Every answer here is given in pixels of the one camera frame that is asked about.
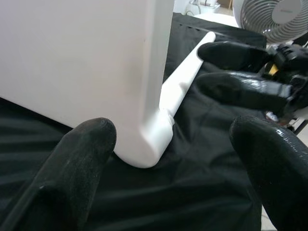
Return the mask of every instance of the yellow component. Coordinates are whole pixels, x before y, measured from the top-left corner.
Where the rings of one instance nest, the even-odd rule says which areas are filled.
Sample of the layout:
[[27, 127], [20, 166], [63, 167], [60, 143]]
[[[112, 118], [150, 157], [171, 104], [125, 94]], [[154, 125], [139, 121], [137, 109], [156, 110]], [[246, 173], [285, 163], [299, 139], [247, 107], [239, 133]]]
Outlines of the yellow component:
[[274, 75], [277, 71], [278, 71], [277, 66], [276, 66], [276, 65], [273, 65], [273, 66], [271, 67], [271, 70], [270, 70], [269, 74], [270, 74], [270, 75]]

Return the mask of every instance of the robotic hand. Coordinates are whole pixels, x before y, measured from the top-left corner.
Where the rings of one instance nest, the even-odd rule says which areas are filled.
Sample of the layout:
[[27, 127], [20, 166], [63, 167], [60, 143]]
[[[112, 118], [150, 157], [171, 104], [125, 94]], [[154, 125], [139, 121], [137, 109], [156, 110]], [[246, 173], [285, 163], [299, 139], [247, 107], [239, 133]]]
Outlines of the robotic hand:
[[[198, 55], [220, 71], [199, 77], [197, 86], [221, 103], [273, 112], [282, 125], [308, 107], [308, 49], [214, 42], [201, 46]], [[278, 71], [270, 75], [273, 64]]]
[[0, 230], [83, 230], [115, 143], [116, 129], [105, 118], [88, 120], [67, 133], [20, 191], [0, 221]]
[[[218, 68], [199, 77], [197, 86], [221, 103], [272, 111], [280, 124], [308, 106], [307, 49], [215, 42], [200, 47], [198, 55]], [[266, 70], [275, 64], [279, 71], [261, 71], [267, 63]], [[230, 140], [276, 228], [308, 230], [307, 146], [290, 130], [253, 116], [235, 119]]]

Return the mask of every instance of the white plastic rod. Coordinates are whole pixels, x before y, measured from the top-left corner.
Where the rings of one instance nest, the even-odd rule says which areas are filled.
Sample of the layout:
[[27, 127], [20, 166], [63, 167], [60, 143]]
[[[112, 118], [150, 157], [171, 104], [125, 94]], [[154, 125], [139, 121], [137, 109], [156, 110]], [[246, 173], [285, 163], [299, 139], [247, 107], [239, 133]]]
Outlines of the white plastic rod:
[[207, 33], [193, 51], [164, 82], [160, 94], [159, 108], [168, 111], [171, 117], [174, 117], [177, 112], [203, 63], [203, 60], [201, 60], [197, 55], [199, 47], [205, 43], [214, 42], [215, 38], [216, 35], [214, 32]]

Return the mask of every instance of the electric fan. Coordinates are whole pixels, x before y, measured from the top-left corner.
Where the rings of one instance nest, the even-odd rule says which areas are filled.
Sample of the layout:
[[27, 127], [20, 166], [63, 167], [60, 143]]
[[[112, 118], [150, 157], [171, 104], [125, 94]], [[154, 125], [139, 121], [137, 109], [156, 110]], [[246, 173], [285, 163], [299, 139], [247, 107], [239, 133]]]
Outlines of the electric fan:
[[240, 27], [264, 34], [268, 43], [308, 32], [308, 0], [233, 0], [233, 13]]

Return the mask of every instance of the black tablecloth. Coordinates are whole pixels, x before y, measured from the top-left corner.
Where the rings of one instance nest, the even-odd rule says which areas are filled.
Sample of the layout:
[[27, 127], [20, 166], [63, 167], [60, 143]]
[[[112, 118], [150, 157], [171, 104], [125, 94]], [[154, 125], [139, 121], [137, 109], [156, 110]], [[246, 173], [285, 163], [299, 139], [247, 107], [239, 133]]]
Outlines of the black tablecloth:
[[[208, 30], [217, 33], [217, 40], [266, 44], [255, 33], [174, 14], [164, 79]], [[208, 71], [204, 64], [198, 75]], [[261, 203], [228, 135], [233, 119], [243, 114], [262, 116], [221, 105], [193, 83], [175, 116], [173, 140], [155, 167], [137, 169], [115, 154], [109, 159], [85, 229], [260, 231]], [[69, 130], [0, 100], [2, 218]]]

